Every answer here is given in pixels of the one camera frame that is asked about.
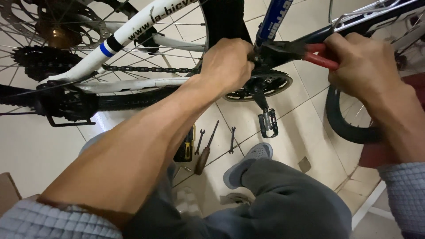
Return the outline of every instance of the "open-end wrench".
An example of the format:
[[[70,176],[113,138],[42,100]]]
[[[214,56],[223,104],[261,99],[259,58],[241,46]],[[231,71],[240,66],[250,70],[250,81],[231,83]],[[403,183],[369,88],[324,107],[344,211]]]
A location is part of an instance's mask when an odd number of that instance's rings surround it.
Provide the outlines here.
[[[232,141],[230,142],[230,150],[229,150],[230,154],[233,153],[233,140],[235,140],[235,129],[236,129],[236,127],[233,126],[232,127]]]
[[[202,135],[204,135],[205,130],[204,129],[201,129],[200,133],[201,133],[201,136],[199,137],[198,147],[196,148],[195,155],[198,155],[199,154],[199,147],[201,146]]]

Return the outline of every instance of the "blue stripe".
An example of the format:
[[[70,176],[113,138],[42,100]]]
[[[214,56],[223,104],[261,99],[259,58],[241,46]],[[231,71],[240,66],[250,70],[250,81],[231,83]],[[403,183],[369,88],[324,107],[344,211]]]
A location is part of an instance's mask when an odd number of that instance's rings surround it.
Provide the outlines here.
[[[107,57],[112,57],[113,56],[113,54],[112,53],[110,53],[107,49],[106,49],[106,47],[105,47],[105,45],[102,43],[102,44],[100,44],[100,50],[102,51],[102,53],[105,55],[105,56],[107,56]]]

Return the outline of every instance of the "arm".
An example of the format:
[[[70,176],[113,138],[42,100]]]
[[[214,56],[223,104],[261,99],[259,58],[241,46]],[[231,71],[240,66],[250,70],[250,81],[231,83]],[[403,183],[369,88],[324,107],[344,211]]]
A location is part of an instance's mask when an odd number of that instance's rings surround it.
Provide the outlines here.
[[[326,44],[341,62],[329,81],[363,102],[397,153],[399,164],[378,170],[403,236],[425,236],[425,112],[415,90],[401,81],[391,45],[359,34],[334,34]]]
[[[80,205],[121,227],[141,207],[197,118],[249,79],[252,46],[222,39],[202,71],[85,150],[41,194],[40,202]]]

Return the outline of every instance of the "shoe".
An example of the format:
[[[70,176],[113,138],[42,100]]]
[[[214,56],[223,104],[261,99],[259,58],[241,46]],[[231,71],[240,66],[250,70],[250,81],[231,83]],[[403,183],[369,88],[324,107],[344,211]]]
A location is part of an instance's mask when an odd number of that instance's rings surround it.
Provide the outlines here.
[[[230,189],[242,187],[242,174],[245,173],[257,159],[271,159],[272,156],[273,148],[269,143],[259,143],[255,145],[239,163],[233,165],[224,173],[224,184]]]

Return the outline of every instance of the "black tire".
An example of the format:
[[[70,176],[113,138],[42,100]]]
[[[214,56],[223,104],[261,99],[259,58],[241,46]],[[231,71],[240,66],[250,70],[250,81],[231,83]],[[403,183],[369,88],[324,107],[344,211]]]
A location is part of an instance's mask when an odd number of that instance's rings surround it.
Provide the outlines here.
[[[326,116],[332,129],[342,138],[357,143],[366,144],[382,140],[382,132],[378,127],[359,128],[348,124],[340,109],[340,91],[334,86],[329,86],[326,97]]]
[[[250,43],[248,31],[243,20],[244,0],[209,0],[201,6],[204,13],[205,25],[207,29],[207,49],[215,45],[221,38],[240,37]],[[0,85],[0,104],[32,107],[34,105],[34,94],[22,95],[2,99],[2,97],[29,92],[32,90]],[[117,111],[134,108],[148,107],[171,93],[178,86],[159,88],[137,94],[97,96],[98,111]]]

